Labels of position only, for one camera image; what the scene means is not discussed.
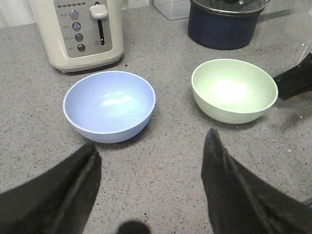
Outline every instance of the toaster slot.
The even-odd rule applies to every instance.
[[[99,20],[97,21],[97,24],[98,24],[99,38],[100,38],[101,45],[105,45],[102,20],[99,19]]]

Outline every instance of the green bowl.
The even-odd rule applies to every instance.
[[[200,109],[224,123],[246,123],[262,116],[276,101],[273,78],[261,68],[236,59],[215,59],[192,74],[193,95]]]

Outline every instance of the toaster button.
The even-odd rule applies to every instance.
[[[78,14],[78,11],[76,11],[76,10],[72,10],[72,11],[69,12],[69,17],[72,20],[78,19],[78,16],[79,16],[79,14]]]
[[[77,46],[77,49],[78,49],[79,51],[84,51],[84,50],[86,49],[86,46],[83,45],[83,44],[80,44],[80,45]]]
[[[76,41],[82,41],[82,39],[83,39],[83,35],[82,35],[82,34],[77,33],[77,34],[75,35],[75,40],[76,40]]]
[[[77,22],[73,23],[73,29],[74,30],[78,31],[80,28],[81,28],[80,23],[77,23]]]

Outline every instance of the wall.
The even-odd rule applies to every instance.
[[[119,0],[121,9],[153,4],[152,0]],[[0,0],[0,28],[35,23],[29,0]]]

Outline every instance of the blue bowl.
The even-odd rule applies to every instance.
[[[156,96],[142,77],[129,72],[95,73],[67,92],[63,111],[84,137],[117,143],[137,135],[150,120]]]

